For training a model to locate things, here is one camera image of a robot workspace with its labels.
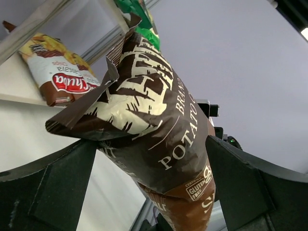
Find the brown Chuba cassava chips bag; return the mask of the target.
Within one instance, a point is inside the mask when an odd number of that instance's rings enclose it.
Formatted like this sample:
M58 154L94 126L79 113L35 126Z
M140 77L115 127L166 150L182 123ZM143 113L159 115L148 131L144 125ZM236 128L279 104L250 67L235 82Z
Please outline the brown Chuba cassava chips bag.
M91 91L92 89L99 87L101 85L100 81L96 78L94 72L92 71L91 67L85 62L79 55L73 53L73 57L83 77L83 90L79 94L74 94L75 100L81 98L83 95Z

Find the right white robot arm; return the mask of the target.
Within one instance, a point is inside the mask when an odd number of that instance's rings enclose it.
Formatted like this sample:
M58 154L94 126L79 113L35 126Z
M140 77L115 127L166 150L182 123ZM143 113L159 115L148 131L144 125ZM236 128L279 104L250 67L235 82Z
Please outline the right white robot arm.
M209 100L197 100L197 104L202 109L206 117L208 118L211 125L214 127L215 130L215 136L219 139L222 139L223 141L229 143L230 145L234 146L235 148L239 150L243 150L239 142L233 137L229 136L225 133L223 127L217 127L214 125L213 118L218 117L218 110L219 105L218 104L211 104Z

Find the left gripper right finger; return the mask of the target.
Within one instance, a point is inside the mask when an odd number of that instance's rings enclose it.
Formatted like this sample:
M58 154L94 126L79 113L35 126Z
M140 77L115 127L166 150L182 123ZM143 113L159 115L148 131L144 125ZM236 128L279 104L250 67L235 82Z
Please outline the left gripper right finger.
M227 229L306 231L308 176L208 136L207 155Z

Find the brown Kettle sea salt bag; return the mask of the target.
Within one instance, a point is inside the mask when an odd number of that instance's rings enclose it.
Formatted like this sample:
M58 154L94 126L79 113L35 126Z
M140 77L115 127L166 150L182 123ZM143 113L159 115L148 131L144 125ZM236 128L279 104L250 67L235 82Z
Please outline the brown Kettle sea salt bag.
M47 120L49 133L98 142L175 231L204 231L215 198L205 141L215 130L172 66L129 31L107 54L101 85Z

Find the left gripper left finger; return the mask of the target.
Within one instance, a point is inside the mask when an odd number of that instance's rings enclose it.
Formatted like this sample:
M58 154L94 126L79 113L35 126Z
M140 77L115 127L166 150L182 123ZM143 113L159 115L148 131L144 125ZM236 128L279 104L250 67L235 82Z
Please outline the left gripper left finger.
M2 231L75 231L96 154L79 140L0 174Z

